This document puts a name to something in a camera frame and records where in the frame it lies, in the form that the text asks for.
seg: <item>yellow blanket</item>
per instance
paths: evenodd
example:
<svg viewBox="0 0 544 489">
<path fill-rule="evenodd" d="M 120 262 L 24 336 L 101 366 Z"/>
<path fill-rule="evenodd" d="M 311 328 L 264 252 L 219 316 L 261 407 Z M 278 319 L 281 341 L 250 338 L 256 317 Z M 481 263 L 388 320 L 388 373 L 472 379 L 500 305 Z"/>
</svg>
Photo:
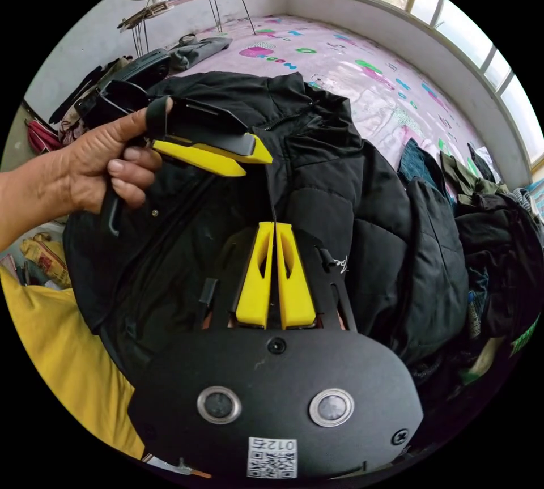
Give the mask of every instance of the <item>yellow blanket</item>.
<svg viewBox="0 0 544 489">
<path fill-rule="evenodd" d="M 28 356 L 64 407 L 94 436 L 141 459 L 127 415 L 134 388 L 83 321 L 72 289 L 23 287 L 0 266 L 11 318 Z"/>
</svg>

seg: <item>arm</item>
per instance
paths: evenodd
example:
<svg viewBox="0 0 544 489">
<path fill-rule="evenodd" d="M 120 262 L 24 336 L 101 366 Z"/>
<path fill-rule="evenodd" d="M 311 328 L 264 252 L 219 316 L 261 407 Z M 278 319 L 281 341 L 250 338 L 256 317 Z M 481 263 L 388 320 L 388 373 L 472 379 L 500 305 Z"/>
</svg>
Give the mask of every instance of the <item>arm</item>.
<svg viewBox="0 0 544 489">
<path fill-rule="evenodd" d="M 74 211 L 63 151 L 40 155 L 0 173 L 0 251 L 34 227 Z"/>
<path fill-rule="evenodd" d="M 172 104 L 170 100 L 167 113 Z M 67 147 L 0 173 L 0 251 L 25 232 L 73 211 L 99 213 L 108 176 L 130 208 L 141 206 L 162 163 L 151 149 L 125 149 L 145 133 L 145 117 L 146 110 L 141 109 L 86 132 Z"/>
</svg>

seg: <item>red bag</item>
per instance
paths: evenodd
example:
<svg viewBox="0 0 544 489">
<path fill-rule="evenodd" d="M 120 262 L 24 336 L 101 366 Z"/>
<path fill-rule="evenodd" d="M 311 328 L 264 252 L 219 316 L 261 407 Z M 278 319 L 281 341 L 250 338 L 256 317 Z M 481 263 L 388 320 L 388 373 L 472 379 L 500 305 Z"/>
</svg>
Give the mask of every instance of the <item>red bag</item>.
<svg viewBox="0 0 544 489">
<path fill-rule="evenodd" d="M 27 122 L 28 143 L 36 155 L 60 149 L 62 143 L 58 139 L 56 130 L 45 126 L 35 119 Z"/>
</svg>

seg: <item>yellow plastic piece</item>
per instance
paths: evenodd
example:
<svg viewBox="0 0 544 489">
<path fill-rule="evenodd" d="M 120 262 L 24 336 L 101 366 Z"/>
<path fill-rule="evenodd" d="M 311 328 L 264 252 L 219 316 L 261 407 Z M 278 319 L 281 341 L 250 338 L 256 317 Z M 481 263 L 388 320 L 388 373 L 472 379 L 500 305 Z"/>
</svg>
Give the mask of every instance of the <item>yellow plastic piece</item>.
<svg viewBox="0 0 544 489">
<path fill-rule="evenodd" d="M 219 155 L 210 151 L 199 149 L 196 146 L 186 147 L 171 142 L 155 140 L 153 149 L 163 155 L 171 156 L 177 160 L 182 160 L 192 164 L 197 168 L 202 168 L 223 177 L 243 177 L 245 170 L 235 160 L 224 155 Z"/>
<path fill-rule="evenodd" d="M 236 308 L 236 319 L 239 324 L 260 326 L 266 329 L 270 305 L 273 249 L 274 223 L 259 223 L 244 286 Z M 261 266 L 265 260 L 263 277 Z"/>
<path fill-rule="evenodd" d="M 210 153 L 214 153 L 216 155 L 226 156 L 245 164 L 271 164 L 274 159 L 261 140 L 254 134 L 246 134 L 246 136 L 253 136 L 255 138 L 255 147 L 253 149 L 253 154 L 250 156 L 235 155 L 234 153 L 224 151 L 223 149 L 218 149 L 217 147 L 204 145 L 203 143 L 196 143 L 193 147 L 209 151 Z"/>
<path fill-rule="evenodd" d="M 276 245 L 282 328 L 312 325 L 316 311 L 290 224 L 276 223 Z"/>
</svg>

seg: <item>zipper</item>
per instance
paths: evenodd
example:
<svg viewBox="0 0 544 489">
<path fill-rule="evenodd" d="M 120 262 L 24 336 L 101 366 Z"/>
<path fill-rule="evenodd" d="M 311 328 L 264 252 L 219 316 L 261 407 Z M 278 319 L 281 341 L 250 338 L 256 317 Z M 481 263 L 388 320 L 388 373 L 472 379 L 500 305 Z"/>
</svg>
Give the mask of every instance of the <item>zipper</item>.
<svg viewBox="0 0 544 489">
<path fill-rule="evenodd" d="M 284 117 L 281 117 L 279 119 L 275 119 L 274 121 L 268 123 L 267 126 L 263 126 L 263 127 L 260 127 L 258 129 L 254 129 L 254 130 L 264 130 L 266 132 L 269 132 L 270 130 L 273 130 L 273 129 L 277 128 L 280 124 L 282 124 L 282 123 L 284 123 L 286 121 L 289 121 L 290 119 L 296 119 L 297 117 L 301 117 L 305 113 L 308 113 L 313 108 L 313 105 L 314 104 L 312 102 L 305 109 L 303 109 L 302 111 L 300 111 L 298 113 L 293 113 L 291 115 L 285 115 Z"/>
</svg>

